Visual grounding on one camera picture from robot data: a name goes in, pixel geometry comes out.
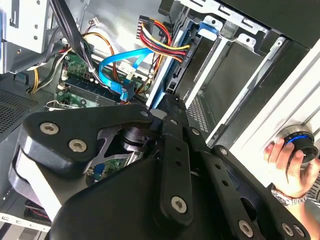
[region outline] black knob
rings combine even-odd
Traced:
[[[280,132],[279,137],[284,138],[284,145],[294,144],[294,150],[290,156],[291,161],[294,154],[301,150],[304,154],[303,163],[310,162],[318,156],[318,149],[314,146],[314,135],[305,126],[290,126]]]

